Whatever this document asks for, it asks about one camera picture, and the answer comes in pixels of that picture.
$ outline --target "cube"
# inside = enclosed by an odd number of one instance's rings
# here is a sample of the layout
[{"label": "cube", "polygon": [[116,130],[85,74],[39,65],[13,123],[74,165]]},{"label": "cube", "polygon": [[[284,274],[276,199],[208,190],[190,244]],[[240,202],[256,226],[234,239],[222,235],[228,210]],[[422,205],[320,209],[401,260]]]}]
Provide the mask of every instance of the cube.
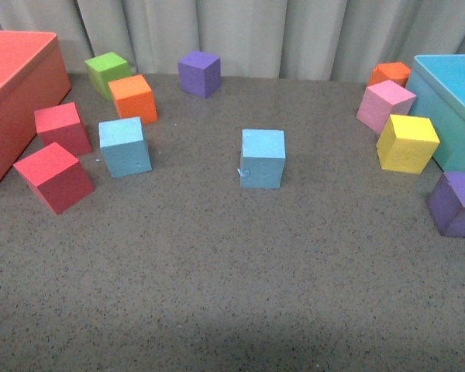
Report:
[{"label": "cube", "polygon": [[56,214],[95,190],[80,161],[58,143],[51,143],[14,163],[14,168]]},{"label": "cube", "polygon": [[407,115],[416,96],[391,80],[367,87],[356,114],[363,124],[381,134],[390,114]]},{"label": "cube", "polygon": [[142,124],[156,122],[157,109],[152,88],[143,75],[126,77],[108,83],[119,118],[139,116]]},{"label": "cube", "polygon": [[194,50],[177,63],[181,89],[207,98],[220,88],[220,58]]},{"label": "cube", "polygon": [[427,118],[390,115],[377,141],[382,169],[421,173],[439,145],[439,138]]},{"label": "cube", "polygon": [[279,188],[285,161],[284,131],[243,129],[242,188]]},{"label": "cube", "polygon": [[427,206],[441,235],[465,238],[465,172],[445,172]]},{"label": "cube", "polygon": [[101,122],[100,150],[113,178],[152,170],[140,118]]},{"label": "cube", "polygon": [[110,52],[84,62],[93,88],[106,99],[112,99],[109,82],[131,76],[131,67],[124,58]]},{"label": "cube", "polygon": [[74,102],[36,110],[34,119],[45,146],[57,142],[76,157],[93,151]]},{"label": "cube", "polygon": [[367,87],[381,83],[382,81],[391,80],[404,88],[411,72],[410,67],[402,62],[378,64],[372,70]]}]

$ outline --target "white curtain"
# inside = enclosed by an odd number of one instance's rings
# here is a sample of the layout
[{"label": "white curtain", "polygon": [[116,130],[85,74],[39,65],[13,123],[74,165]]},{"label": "white curtain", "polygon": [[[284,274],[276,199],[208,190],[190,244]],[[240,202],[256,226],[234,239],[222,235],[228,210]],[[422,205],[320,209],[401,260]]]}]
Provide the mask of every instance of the white curtain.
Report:
[{"label": "white curtain", "polygon": [[0,29],[57,33],[71,72],[114,51],[176,74],[203,50],[223,75],[364,82],[381,62],[465,53],[465,0],[0,0]]}]

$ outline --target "red cube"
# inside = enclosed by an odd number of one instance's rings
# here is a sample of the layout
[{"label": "red cube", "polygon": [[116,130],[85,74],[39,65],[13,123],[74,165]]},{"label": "red cube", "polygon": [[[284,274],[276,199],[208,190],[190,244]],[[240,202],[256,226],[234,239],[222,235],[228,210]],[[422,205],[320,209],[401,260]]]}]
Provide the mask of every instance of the red cube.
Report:
[{"label": "red cube", "polygon": [[14,168],[33,193],[57,214],[95,190],[81,162],[58,143],[16,162]]},{"label": "red cube", "polygon": [[36,110],[34,119],[45,146],[57,142],[76,157],[93,151],[74,102]]}]

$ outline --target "orange cube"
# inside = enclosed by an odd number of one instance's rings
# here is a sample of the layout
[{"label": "orange cube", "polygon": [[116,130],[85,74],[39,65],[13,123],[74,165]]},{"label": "orange cube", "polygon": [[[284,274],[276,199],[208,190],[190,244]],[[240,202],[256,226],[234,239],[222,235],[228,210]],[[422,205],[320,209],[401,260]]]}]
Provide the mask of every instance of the orange cube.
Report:
[{"label": "orange cube", "polygon": [[378,64],[370,75],[367,87],[381,83],[386,80],[394,81],[403,88],[410,76],[410,68],[402,62],[390,62],[389,64]]},{"label": "orange cube", "polygon": [[108,83],[120,119],[140,117],[142,124],[156,122],[157,109],[152,88],[143,75],[124,77]]}]

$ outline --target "pink cube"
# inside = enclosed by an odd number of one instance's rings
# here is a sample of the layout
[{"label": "pink cube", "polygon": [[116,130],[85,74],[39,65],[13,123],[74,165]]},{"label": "pink cube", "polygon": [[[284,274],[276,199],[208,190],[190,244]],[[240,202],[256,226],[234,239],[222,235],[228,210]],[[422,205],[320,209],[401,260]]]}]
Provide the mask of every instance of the pink cube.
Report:
[{"label": "pink cube", "polygon": [[45,146],[57,142],[76,157],[93,151],[74,102],[36,110],[34,119]]},{"label": "pink cube", "polygon": [[80,161],[58,143],[18,161],[14,168],[31,191],[57,214],[95,190]]},{"label": "pink cube", "polygon": [[391,80],[383,81],[365,89],[356,117],[381,134],[389,115],[407,115],[416,97]]}]

